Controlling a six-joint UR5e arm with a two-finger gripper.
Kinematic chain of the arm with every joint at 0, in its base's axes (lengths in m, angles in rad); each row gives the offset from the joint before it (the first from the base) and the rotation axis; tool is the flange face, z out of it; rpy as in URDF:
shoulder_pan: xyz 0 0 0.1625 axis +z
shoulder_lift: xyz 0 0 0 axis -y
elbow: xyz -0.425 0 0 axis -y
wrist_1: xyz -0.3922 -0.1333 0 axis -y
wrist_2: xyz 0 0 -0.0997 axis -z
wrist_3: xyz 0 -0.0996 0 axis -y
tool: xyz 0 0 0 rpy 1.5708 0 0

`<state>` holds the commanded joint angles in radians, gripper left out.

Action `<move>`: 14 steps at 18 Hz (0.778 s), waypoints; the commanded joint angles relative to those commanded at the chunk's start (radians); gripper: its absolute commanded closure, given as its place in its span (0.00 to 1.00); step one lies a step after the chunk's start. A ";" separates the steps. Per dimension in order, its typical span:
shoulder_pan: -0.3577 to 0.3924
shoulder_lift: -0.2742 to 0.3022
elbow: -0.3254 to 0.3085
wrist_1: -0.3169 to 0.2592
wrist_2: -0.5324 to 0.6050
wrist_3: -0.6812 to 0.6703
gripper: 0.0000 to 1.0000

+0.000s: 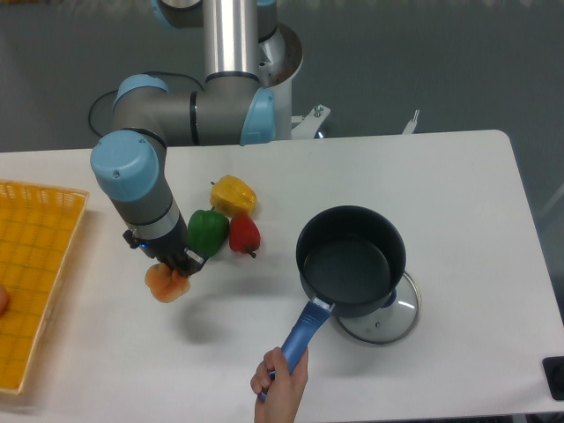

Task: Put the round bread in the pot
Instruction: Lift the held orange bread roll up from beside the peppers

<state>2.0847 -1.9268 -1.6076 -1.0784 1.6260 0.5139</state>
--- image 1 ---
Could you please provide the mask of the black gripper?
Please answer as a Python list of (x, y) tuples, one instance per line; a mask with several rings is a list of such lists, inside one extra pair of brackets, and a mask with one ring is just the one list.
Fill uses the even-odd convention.
[(132, 249), (141, 249), (151, 259), (166, 264), (185, 278), (200, 272), (208, 260), (190, 249), (185, 226), (176, 226), (168, 234), (152, 240), (138, 238), (130, 229), (122, 237)]

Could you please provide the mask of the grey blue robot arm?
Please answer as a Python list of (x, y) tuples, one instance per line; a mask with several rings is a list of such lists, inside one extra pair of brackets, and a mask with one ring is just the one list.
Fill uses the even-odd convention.
[(206, 255), (188, 241), (187, 226), (165, 177), (167, 145), (256, 145), (276, 135), (273, 92), (259, 73), (259, 48), (278, 30), (273, 1), (155, 1), (156, 16), (173, 28), (204, 30), (201, 90), (173, 94), (147, 73), (120, 84), (111, 130), (94, 146), (96, 181), (126, 224), (124, 239), (184, 277)]

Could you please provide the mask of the person's hand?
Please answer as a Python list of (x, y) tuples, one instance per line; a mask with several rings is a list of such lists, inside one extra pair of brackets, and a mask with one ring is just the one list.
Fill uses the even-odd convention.
[(292, 373), (280, 347), (268, 351), (250, 380), (252, 391), (258, 396), (266, 393), (266, 399), (256, 400), (254, 421), (294, 422), (308, 383), (308, 350)]

